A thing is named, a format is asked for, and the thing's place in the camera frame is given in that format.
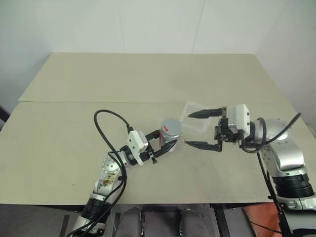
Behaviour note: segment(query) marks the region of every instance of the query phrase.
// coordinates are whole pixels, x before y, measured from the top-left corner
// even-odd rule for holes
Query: orange object
[[[274,203],[264,203],[254,206],[244,207],[249,221],[265,226],[269,229],[280,231],[277,208]],[[250,223],[256,237],[282,237],[281,234],[266,230],[260,226]]]

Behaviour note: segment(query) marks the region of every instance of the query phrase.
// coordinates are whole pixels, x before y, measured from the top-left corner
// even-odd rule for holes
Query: silver can
[[[167,118],[161,124],[161,140],[160,146],[165,143],[177,140],[181,134],[181,122],[174,118]]]

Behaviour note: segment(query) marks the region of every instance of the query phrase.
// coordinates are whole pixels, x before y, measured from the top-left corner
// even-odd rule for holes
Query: wire
[[[268,227],[259,225],[259,224],[257,224],[257,223],[252,222],[252,221],[249,221],[249,222],[250,222],[251,224],[254,224],[254,225],[256,225],[256,226],[259,226],[259,227],[261,227],[261,228],[264,228],[264,229],[266,229],[266,230],[268,230],[268,231],[272,231],[272,232],[275,232],[275,233],[283,234],[281,231],[277,231],[277,230],[270,229],[270,228],[268,228]]]
[[[70,237],[71,235],[77,233],[78,231],[81,231],[82,229],[86,228],[87,226],[91,225],[93,223],[93,221],[89,221],[87,224],[71,231],[70,233],[68,233],[65,237]]]
[[[263,119],[263,118],[257,118],[257,120],[259,120],[261,123],[262,123],[262,138],[261,138],[261,143],[256,147],[256,149],[254,150],[248,150],[247,149],[247,144],[243,144],[241,149],[244,151],[244,152],[247,152],[247,153],[251,153],[251,154],[254,154],[254,153],[257,153],[259,152],[262,147],[266,144],[266,139],[267,139],[267,124],[266,124],[266,121]]]
[[[279,205],[278,205],[278,202],[277,202],[276,193],[275,193],[275,191],[274,191],[274,189],[273,189],[273,186],[272,186],[272,184],[271,184],[271,181],[270,181],[269,173],[268,173],[268,172],[267,172],[267,174],[265,173],[265,169],[264,169],[264,167],[263,167],[262,160],[261,160],[261,157],[260,157],[259,152],[257,152],[257,157],[258,157],[258,162],[259,162],[259,164],[260,164],[260,168],[261,168],[261,171],[262,171],[262,174],[263,174],[263,178],[264,178],[264,180],[265,180],[265,182],[266,182],[266,185],[267,185],[267,188],[268,188],[268,190],[269,190],[269,193],[270,193],[270,195],[271,195],[271,197],[272,197],[272,200],[273,200],[273,202],[275,203],[275,206],[276,206],[277,211],[278,211],[278,212],[281,212],[281,209],[280,209],[280,207],[279,207]]]
[[[288,123],[288,125],[281,132],[279,132],[274,138],[267,141],[266,144],[269,144],[269,143],[275,141],[277,138],[279,138],[283,133],[285,133],[297,121],[297,119],[300,116],[301,116],[301,113],[297,113],[297,115],[294,116],[294,118]]]
[[[95,220],[91,220],[90,222],[88,222],[87,224],[71,231],[69,234],[67,234],[65,237],[70,237],[71,235],[77,233],[78,231],[88,227],[89,225],[89,228],[86,229],[86,231],[81,235],[81,237],[85,236],[112,208],[113,206],[118,202],[118,200],[120,199],[120,197],[122,196],[124,190],[125,190],[125,187],[126,187],[126,183],[127,183],[127,173],[126,173],[126,169],[125,169],[125,166],[124,166],[124,163],[123,161],[121,160],[118,152],[116,151],[116,149],[113,147],[113,145],[110,143],[110,141],[107,139],[107,137],[104,135],[99,123],[98,123],[98,120],[97,120],[97,116],[99,113],[102,113],[102,112],[105,112],[105,113],[109,113],[109,114],[112,114],[112,115],[115,115],[116,117],[120,118],[125,124],[126,124],[126,127],[127,127],[127,132],[130,132],[131,130],[133,130],[133,128],[129,125],[129,123],[122,117],[120,116],[119,114],[113,112],[113,111],[110,111],[110,110],[98,110],[94,113],[94,116],[93,116],[93,120],[94,120],[94,124],[98,130],[98,132],[100,133],[101,137],[103,138],[103,140],[105,141],[105,143],[110,147],[110,149],[112,150],[112,153],[115,154],[115,156],[117,157],[117,159],[115,159],[112,155],[111,155],[111,152],[108,153],[108,155],[113,159],[114,162],[116,162],[116,164],[118,164],[119,166],[119,169],[121,171],[121,174],[122,174],[122,181],[120,182],[120,184],[115,188],[113,189],[107,196],[106,198],[103,200],[103,203],[102,205],[104,205],[107,201],[107,199],[113,194],[115,193],[117,190],[119,190],[121,187],[122,187],[122,190],[120,191],[118,197],[113,201],[113,203],[110,205],[110,207],[104,211],[97,219]]]

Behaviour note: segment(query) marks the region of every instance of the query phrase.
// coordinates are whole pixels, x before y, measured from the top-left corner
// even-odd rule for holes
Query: white wall
[[[313,0],[2,0],[0,104],[13,110],[50,52],[251,53],[315,122],[314,11]]]
[[[316,1],[289,1],[256,56],[315,131]]]

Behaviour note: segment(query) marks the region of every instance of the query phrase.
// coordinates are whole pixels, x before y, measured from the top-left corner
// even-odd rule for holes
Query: beige table surface
[[[246,103],[252,119],[289,121],[296,114],[252,55],[53,54],[21,97],[41,102],[20,103],[0,133],[0,203],[85,204],[109,151],[94,112],[114,110],[148,133],[165,118],[178,119],[187,100],[210,108]],[[125,143],[118,119],[100,115],[100,123],[115,147]],[[216,123],[212,119],[207,134],[183,129],[173,153],[130,169],[120,202],[267,201],[255,155],[233,144],[217,153],[183,143],[214,143]],[[292,132],[315,184],[315,139],[301,119]]]

